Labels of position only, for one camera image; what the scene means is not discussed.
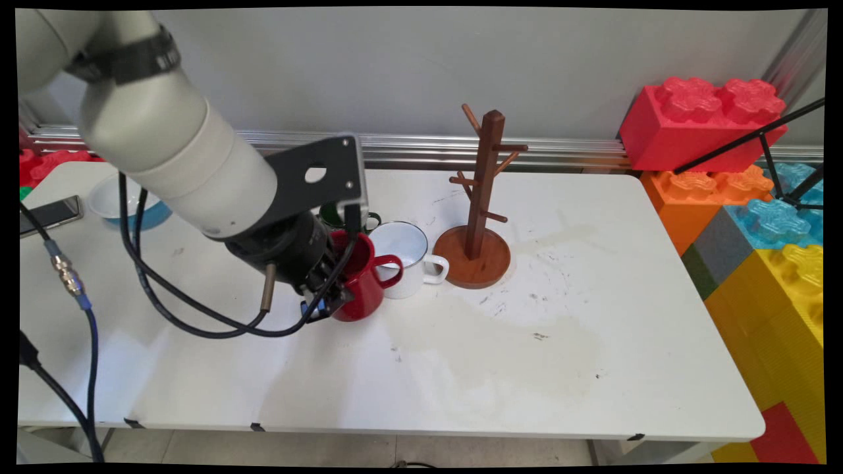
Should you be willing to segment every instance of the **gray lego block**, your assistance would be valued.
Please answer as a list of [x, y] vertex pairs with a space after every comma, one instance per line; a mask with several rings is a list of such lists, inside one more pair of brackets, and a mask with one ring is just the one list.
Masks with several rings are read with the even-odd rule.
[[717, 286], [735, 271], [752, 253], [753, 246], [744, 233], [721, 207], [694, 242], [696, 251], [705, 263]]

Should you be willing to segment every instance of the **white enamel mug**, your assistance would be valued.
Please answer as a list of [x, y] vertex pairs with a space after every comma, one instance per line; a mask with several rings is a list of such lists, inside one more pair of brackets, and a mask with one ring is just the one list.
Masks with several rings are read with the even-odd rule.
[[[387, 298], [409, 298], [422, 287], [422, 283], [438, 285], [448, 276], [448, 261], [441, 256], [427, 254], [427, 237], [413, 224], [402, 221], [380, 224], [369, 235], [369, 239], [374, 244], [376, 256], [395, 255], [404, 265], [404, 277], [401, 281], [384, 290], [384, 296]], [[442, 271], [438, 275], [427, 274], [425, 262], [441, 266]], [[398, 273], [398, 266], [394, 263], [376, 268], [381, 279], [393, 277]]]

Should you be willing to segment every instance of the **mug tree base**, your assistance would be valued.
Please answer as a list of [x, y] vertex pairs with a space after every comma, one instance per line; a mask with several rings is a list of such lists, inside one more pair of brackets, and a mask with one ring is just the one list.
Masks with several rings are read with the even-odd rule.
[[460, 288], [480, 289], [497, 283], [509, 268], [509, 245], [500, 235], [486, 229], [480, 256], [469, 260], [465, 256], [467, 225], [446, 230], [433, 246], [433, 254], [445, 257], [450, 263], [446, 278]]

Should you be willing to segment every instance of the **mug handle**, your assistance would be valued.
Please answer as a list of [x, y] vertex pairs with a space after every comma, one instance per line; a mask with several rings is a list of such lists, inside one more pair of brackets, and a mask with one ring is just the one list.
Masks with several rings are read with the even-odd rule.
[[380, 216], [377, 213], [369, 213], [369, 215], [366, 217], [366, 220], [368, 220], [368, 218], [373, 218], [374, 220], [378, 221], [378, 223], [375, 224], [375, 226], [372, 227], [371, 229], [367, 228], [366, 224], [364, 224], [363, 228], [364, 228], [364, 230], [366, 230], [366, 234], [368, 234], [369, 232], [372, 232], [373, 230], [377, 229], [378, 226], [381, 223]]
[[425, 255], [424, 261], [429, 261], [431, 263], [435, 263], [442, 267], [442, 271], [439, 272], [438, 275], [425, 275], [424, 276], [424, 283], [430, 283], [431, 285], [438, 285], [441, 282], [445, 281], [445, 278], [448, 276], [448, 269], [451, 267], [451, 264], [448, 263], [443, 257], [438, 255]]
[[382, 255], [374, 257], [372, 261], [376, 267], [380, 267], [381, 265], [386, 265], [387, 263], [394, 263], [398, 266], [398, 273], [395, 274], [394, 277], [390, 278], [389, 280], [382, 282], [380, 281], [380, 277], [378, 277], [378, 273], [375, 272], [375, 278], [378, 280], [378, 284], [381, 288], [387, 289], [389, 287], [395, 286], [399, 281], [401, 281], [401, 277], [404, 276], [404, 264], [401, 263], [401, 259], [394, 255]]

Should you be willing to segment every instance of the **wooden mug tree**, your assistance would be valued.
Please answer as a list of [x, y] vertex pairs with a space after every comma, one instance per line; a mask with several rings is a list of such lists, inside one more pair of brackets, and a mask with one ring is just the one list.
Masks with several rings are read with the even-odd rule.
[[[433, 253], [448, 260], [449, 282], [461, 288], [478, 289], [495, 284], [509, 268], [509, 245], [500, 235], [486, 228], [487, 218], [507, 222], [507, 218], [489, 212], [491, 183], [518, 157], [518, 153], [527, 151], [527, 145], [501, 144], [505, 120], [501, 112], [492, 110], [486, 113], [482, 126], [467, 104], [463, 104], [463, 112], [480, 138], [474, 179], [470, 180], [458, 171], [457, 177], [451, 177], [449, 181], [465, 189], [471, 201], [469, 221], [468, 225], [454, 227], [442, 234], [433, 247]], [[501, 152], [511, 153], [498, 164], [497, 155]]]

